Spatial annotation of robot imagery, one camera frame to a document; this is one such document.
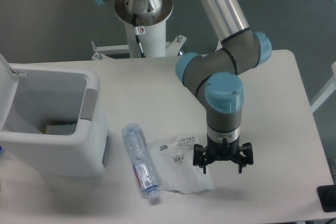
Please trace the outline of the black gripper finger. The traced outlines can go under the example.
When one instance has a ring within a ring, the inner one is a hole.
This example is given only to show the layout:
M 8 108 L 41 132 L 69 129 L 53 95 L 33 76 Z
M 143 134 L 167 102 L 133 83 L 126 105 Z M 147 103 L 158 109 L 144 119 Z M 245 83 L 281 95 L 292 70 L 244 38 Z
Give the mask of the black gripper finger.
M 230 157 L 230 160 L 238 165 L 238 173 L 241 174 L 244 167 L 254 164 L 252 144 L 248 142 L 238 146 L 237 152 Z
M 198 166 L 206 174 L 206 166 L 216 161 L 216 157 L 212 155 L 208 147 L 200 144 L 194 144 L 193 148 L 193 166 Z

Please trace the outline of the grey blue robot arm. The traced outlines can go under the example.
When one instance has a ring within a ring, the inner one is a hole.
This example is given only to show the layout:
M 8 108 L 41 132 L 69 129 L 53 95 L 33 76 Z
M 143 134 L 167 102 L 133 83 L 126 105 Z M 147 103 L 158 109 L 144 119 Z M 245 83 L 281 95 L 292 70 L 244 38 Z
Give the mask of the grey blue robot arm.
M 267 61 L 272 47 L 265 34 L 251 31 L 237 0 L 200 1 L 220 48 L 206 56 L 188 52 L 175 67 L 181 83 L 206 110 L 207 145 L 194 146 L 193 165 L 205 168 L 215 161 L 232 161 L 242 169 L 254 158 L 252 145 L 239 143 L 244 103 L 239 75 Z M 172 0 L 114 0 L 114 8 L 125 24 L 130 57 L 167 55 L 166 32 L 159 26 L 172 13 Z

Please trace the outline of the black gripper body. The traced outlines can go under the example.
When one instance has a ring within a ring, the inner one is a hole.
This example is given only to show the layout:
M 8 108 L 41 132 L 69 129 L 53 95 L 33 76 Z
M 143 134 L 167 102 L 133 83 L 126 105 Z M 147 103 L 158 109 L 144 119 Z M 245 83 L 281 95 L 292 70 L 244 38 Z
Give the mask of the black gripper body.
M 239 160 L 239 137 L 233 142 L 222 141 L 217 143 L 207 136 L 207 162 Z

